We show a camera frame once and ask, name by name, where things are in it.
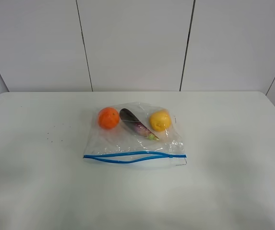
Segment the clear zip bag blue seal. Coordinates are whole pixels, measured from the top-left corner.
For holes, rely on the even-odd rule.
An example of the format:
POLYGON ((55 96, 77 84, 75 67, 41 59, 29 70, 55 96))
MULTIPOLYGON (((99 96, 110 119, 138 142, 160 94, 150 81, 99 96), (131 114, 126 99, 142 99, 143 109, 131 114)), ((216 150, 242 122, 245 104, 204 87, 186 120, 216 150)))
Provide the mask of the clear zip bag blue seal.
POLYGON ((181 136, 175 129, 176 118, 166 108, 145 103, 125 103, 112 105, 118 113, 121 109, 130 110, 159 141, 149 140, 131 131, 120 119, 113 129, 103 129, 97 123, 97 115, 104 108, 92 111, 92 120, 89 125, 87 144, 83 159, 86 161, 133 164, 146 161, 159 161, 162 165, 180 166, 187 164, 184 144, 181 136), (149 123, 152 113, 166 109, 169 111, 172 125, 162 132, 154 131, 149 123))

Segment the purple eggplant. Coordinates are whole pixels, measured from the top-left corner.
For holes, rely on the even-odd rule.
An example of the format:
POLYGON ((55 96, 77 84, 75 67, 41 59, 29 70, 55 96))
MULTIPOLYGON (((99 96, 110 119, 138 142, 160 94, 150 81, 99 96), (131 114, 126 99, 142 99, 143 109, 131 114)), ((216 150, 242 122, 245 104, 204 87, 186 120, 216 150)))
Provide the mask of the purple eggplant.
POLYGON ((137 135, 149 140, 159 141, 152 131, 150 131, 130 110, 123 108, 119 112, 122 122, 137 135))

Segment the yellow lemon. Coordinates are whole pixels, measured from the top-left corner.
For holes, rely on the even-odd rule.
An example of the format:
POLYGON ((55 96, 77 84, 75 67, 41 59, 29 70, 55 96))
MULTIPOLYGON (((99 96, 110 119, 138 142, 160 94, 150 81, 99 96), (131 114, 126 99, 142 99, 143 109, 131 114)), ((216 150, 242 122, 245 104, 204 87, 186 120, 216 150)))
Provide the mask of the yellow lemon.
POLYGON ((149 117, 149 123, 151 128, 157 132, 162 132, 166 129, 169 129, 172 125, 169 111, 166 109, 162 109, 160 111, 152 113, 149 117))

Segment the orange fruit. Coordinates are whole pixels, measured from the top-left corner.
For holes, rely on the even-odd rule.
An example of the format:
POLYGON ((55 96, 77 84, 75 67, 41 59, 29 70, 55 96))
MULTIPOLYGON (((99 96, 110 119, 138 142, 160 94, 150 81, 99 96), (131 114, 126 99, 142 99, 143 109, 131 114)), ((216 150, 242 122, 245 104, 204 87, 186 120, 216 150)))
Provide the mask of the orange fruit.
POLYGON ((97 123, 103 129, 113 129, 118 125, 119 121, 119 113, 113 107, 106 107, 97 115, 97 123))

